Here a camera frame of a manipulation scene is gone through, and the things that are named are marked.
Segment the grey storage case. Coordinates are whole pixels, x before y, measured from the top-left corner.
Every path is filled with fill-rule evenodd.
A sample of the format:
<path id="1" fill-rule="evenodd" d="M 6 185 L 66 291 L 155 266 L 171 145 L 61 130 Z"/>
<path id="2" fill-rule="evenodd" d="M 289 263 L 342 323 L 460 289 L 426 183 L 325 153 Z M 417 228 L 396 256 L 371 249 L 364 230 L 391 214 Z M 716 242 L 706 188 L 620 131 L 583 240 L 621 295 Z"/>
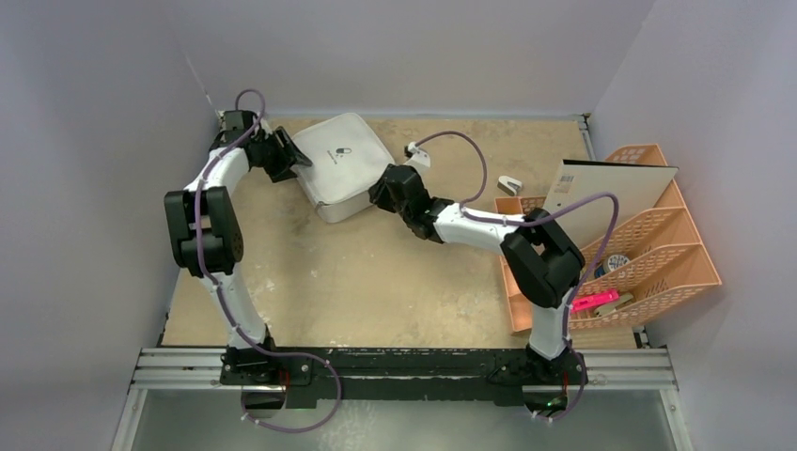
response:
<path id="1" fill-rule="evenodd" d="M 312 162 L 294 172 L 319 217 L 342 222 L 371 206 L 368 190 L 394 157 L 365 120 L 355 113 L 332 117 L 293 136 Z"/>

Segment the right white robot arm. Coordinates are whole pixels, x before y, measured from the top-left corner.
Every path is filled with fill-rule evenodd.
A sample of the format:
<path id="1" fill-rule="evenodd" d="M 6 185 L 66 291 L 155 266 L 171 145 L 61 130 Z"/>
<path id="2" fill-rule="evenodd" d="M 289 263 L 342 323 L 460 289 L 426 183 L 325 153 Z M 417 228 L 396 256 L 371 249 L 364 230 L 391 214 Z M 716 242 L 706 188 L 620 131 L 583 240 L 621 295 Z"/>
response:
<path id="1" fill-rule="evenodd" d="M 400 216 L 421 240 L 463 244 L 502 256 L 532 304 L 530 375 L 549 382 L 563 372 L 568 348 L 566 301 L 585 258 L 546 210 L 510 216 L 472 213 L 459 202 L 430 195 L 421 175 L 409 165 L 389 164 L 368 195 L 379 209 Z"/>

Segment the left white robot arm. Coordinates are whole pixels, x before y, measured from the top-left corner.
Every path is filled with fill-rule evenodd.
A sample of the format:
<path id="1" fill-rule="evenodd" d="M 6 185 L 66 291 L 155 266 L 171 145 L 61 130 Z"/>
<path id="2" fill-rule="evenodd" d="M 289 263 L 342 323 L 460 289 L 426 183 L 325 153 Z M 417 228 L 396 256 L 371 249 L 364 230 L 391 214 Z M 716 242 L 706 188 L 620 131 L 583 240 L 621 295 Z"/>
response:
<path id="1" fill-rule="evenodd" d="M 238 268 L 244 242 L 231 195 L 253 168 L 278 183 L 296 178 L 296 167 L 312 164 L 284 128 L 268 128 L 254 111 L 227 110 L 199 174 L 164 197 L 173 257 L 201 281 L 227 326 L 224 379 L 250 377 L 267 384 L 284 372 L 287 358 L 276 350 Z"/>

